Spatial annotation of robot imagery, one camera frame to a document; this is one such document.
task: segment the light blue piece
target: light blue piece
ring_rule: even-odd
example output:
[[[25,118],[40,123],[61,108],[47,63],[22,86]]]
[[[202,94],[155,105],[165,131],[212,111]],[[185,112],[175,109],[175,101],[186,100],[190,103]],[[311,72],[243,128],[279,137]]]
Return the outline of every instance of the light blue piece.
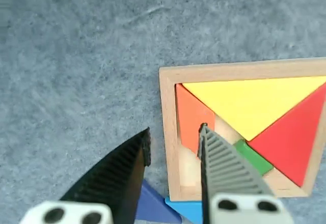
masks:
[[[170,201],[170,198],[166,198],[165,203],[192,223],[203,223],[201,201]]]

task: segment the blue triangle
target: blue triangle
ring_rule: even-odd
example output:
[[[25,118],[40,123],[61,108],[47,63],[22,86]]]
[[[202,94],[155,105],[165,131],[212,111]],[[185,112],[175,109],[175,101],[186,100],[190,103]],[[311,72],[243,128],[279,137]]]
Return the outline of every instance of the blue triangle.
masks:
[[[181,216],[165,204],[164,198],[153,189],[146,180],[143,181],[138,200],[136,220],[164,223],[182,223]]]
[[[203,210],[201,201],[170,201],[170,198],[165,199],[165,203],[180,215],[190,220],[194,224],[203,223]]]

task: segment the orange piece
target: orange piece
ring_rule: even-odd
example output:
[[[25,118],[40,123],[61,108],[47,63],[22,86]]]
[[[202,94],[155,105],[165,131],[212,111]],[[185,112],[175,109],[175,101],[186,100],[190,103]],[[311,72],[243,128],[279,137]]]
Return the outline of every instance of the orange piece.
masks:
[[[176,84],[175,90],[181,143],[197,154],[200,125],[207,123],[214,130],[215,114],[183,85]]]

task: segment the tangram piece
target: tangram piece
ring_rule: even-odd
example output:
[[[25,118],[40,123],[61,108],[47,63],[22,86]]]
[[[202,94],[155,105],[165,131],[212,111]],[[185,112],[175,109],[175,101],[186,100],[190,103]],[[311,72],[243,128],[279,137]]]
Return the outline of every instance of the tangram piece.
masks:
[[[194,224],[203,223],[203,210],[201,201],[170,201],[165,199],[165,203],[177,211]]]
[[[244,139],[237,141],[234,146],[237,152],[249,161],[262,176],[273,169],[272,164],[260,156],[255,150],[250,148]]]
[[[143,180],[136,220],[163,223],[182,223],[180,215],[165,203],[164,198]]]
[[[326,76],[183,83],[250,141],[326,82]]]
[[[325,94],[326,83],[248,142],[300,187],[305,179]]]
[[[215,114],[181,84],[176,85],[181,143],[197,154],[198,130],[202,123],[214,129]]]

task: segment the wooden frame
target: wooden frame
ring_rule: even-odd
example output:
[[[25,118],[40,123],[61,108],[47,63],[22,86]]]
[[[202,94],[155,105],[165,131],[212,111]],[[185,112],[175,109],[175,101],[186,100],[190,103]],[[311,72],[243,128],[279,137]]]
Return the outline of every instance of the wooden frame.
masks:
[[[326,75],[326,59],[293,59],[250,63],[162,67],[159,70],[162,117],[164,126],[169,193],[172,201],[201,200],[200,186],[182,187],[179,177],[179,145],[175,84],[222,80],[244,80]],[[326,138],[326,103],[324,103],[317,134],[308,163],[303,186],[291,189],[275,171],[264,176],[279,197],[308,196],[318,173]]]

